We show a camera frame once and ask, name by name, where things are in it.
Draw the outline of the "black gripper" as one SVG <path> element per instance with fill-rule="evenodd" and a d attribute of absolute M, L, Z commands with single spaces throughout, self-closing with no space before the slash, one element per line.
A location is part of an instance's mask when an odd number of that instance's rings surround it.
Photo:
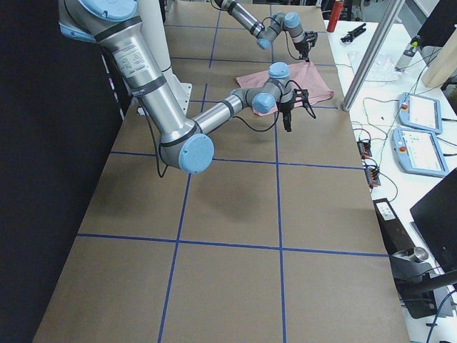
<path fill-rule="evenodd" d="M 315 119 L 316 114 L 308 100 L 307 89 L 292 89 L 285 96 L 282 96 L 278 103 L 278 112 L 283 115 L 283 127 L 286 132 L 291 132 L 291 110 L 296 105 L 303 107 L 311 118 Z"/>
<path fill-rule="evenodd" d="M 293 45 L 301 56 L 303 62 L 309 63 L 309 52 L 315 46 L 318 33 L 315 31 L 302 31 L 293 35 Z"/>

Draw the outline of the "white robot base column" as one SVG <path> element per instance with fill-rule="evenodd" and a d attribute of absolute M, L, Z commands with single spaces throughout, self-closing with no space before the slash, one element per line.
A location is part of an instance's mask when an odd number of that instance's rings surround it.
<path fill-rule="evenodd" d="M 143 21 L 141 33 L 146 45 L 166 77 L 181 109 L 187 114 L 192 84 L 180 82 L 172 69 L 159 0 L 138 0 L 137 3 L 137 11 Z"/>

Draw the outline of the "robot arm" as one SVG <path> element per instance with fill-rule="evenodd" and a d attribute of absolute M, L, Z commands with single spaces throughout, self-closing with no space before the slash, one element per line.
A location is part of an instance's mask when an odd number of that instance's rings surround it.
<path fill-rule="evenodd" d="M 190 119 L 179 98 L 182 87 L 171 71 L 160 1 L 60 1 L 59 26 L 70 38 L 100 45 L 114 58 L 131 94 L 160 139 L 158 162 L 196 174 L 214 157 L 209 134 L 245 108 L 265 114 L 277 109 L 285 129 L 291 127 L 296 103 L 310 108 L 308 92 L 290 77 L 283 62 L 269 67 L 257 88 L 234 89 L 209 110 Z"/>
<path fill-rule="evenodd" d="M 225 11 L 240 23 L 256 39 L 256 43 L 261 49 L 270 49 L 276 38 L 284 32 L 291 37 L 293 46 L 298 52 L 298 57 L 291 57 L 295 60 L 310 62 L 309 52 L 315 47 L 318 34 L 315 31 L 303 30 L 301 18 L 297 12 L 278 12 L 271 17 L 266 17 L 269 25 L 265 26 L 238 1 L 223 0 L 211 1 L 211 3 L 215 9 Z"/>

